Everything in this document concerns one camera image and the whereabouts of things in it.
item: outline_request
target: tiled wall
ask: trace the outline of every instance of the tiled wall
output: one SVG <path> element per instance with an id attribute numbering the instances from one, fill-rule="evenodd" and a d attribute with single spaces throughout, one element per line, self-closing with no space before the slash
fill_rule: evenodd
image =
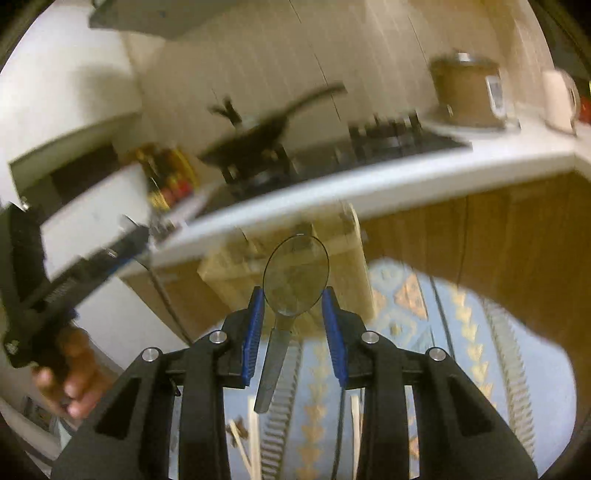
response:
<path id="1" fill-rule="evenodd" d="M 552 66 L 527 0 L 243 0 L 177 41 L 124 38 L 159 140 L 192 153 L 232 130 L 206 110 L 226 95 L 258 115 L 342 80 L 348 95 L 293 119 L 290 149 L 346 135 L 374 112 L 434 106 L 428 61 L 454 48 L 499 61 L 510 92 L 533 105 Z"/>

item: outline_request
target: black cooktop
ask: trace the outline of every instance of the black cooktop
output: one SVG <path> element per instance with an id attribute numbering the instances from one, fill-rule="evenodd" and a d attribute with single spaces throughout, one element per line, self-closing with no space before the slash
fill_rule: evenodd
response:
<path id="1" fill-rule="evenodd" d="M 350 138 L 315 145 L 289 156 L 279 147 L 279 154 L 273 155 L 275 163 L 268 169 L 247 181 L 231 181 L 220 187 L 198 216 L 342 171 L 384 161 L 411 160 L 409 157 L 423 153 L 471 148 L 470 144 L 424 130 L 416 113 L 396 120 L 376 116 L 371 124 L 349 125 L 349 135 Z"/>

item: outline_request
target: metal screw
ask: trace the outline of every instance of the metal screw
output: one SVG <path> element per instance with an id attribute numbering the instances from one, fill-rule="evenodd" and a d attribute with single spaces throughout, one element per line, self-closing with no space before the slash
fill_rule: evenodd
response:
<path id="1" fill-rule="evenodd" d="M 209 341 L 211 343 L 215 343 L 215 344 L 220 344 L 225 342 L 228 339 L 228 335 L 226 334 L 226 332 L 223 332 L 221 330 L 216 330 L 215 332 L 212 332 L 209 335 Z"/>
<path id="2" fill-rule="evenodd" d="M 18 345 L 19 345 L 19 341 L 18 340 L 13 340 L 10 343 L 6 343 L 5 347 L 8 353 L 10 353 L 11 355 L 16 355 L 18 353 Z"/>
<path id="3" fill-rule="evenodd" d="M 445 360 L 447 353 L 445 353 L 445 350 L 442 348 L 431 348 L 429 350 L 429 356 L 436 362 L 440 362 L 441 360 Z"/>
<path id="4" fill-rule="evenodd" d="M 378 343 L 379 335 L 375 332 L 367 331 L 361 335 L 361 339 L 370 345 L 373 343 Z"/>
<path id="5" fill-rule="evenodd" d="M 146 350 L 144 350 L 142 352 L 142 359 L 144 359 L 147 362 L 153 362 L 159 356 L 160 356 L 160 352 L 152 347 L 147 348 Z"/>

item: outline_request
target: range hood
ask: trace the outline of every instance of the range hood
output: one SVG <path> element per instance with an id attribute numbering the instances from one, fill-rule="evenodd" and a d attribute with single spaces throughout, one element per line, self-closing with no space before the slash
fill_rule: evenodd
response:
<path id="1" fill-rule="evenodd" d="M 239 0 L 95 0 L 90 28 L 134 31 L 173 40 Z"/>

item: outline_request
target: frying pan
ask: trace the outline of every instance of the frying pan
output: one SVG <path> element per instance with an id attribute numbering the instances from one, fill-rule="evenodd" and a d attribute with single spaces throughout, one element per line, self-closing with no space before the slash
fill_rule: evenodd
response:
<path id="1" fill-rule="evenodd" d="M 232 164 L 238 166 L 241 158 L 252 159 L 263 150 L 272 149 L 285 131 L 291 115 L 321 98 L 346 91 L 342 82 L 312 90 L 284 109 L 262 118 L 258 124 L 250 128 L 237 129 L 232 135 L 218 140 L 199 154 L 198 158 L 208 165 L 219 168 L 226 168 Z"/>

